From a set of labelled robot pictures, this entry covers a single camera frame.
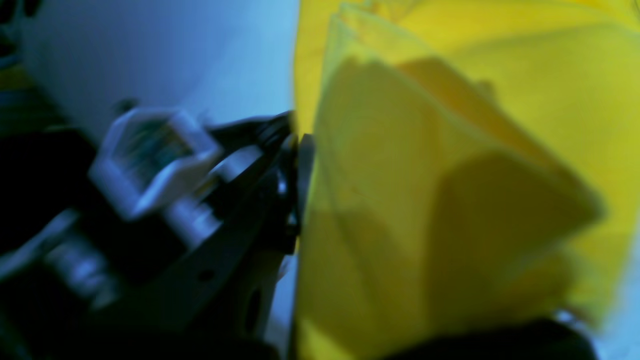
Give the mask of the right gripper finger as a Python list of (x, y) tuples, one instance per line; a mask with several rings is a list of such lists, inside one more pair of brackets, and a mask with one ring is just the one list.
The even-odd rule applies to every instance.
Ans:
[(212, 234), (86, 322), (94, 359), (283, 360), (266, 340), (281, 264), (301, 232), (314, 139), (277, 141), (201, 201)]

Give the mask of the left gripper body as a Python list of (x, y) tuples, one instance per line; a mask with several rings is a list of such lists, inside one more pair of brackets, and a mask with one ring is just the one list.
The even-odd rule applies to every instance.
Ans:
[(201, 247), (240, 208), (291, 134), (290, 112), (205, 130), (222, 146), (201, 187), (125, 220), (90, 179), (96, 150), (77, 130), (1, 139), (1, 281), (47, 267), (78, 297), (146, 284)]

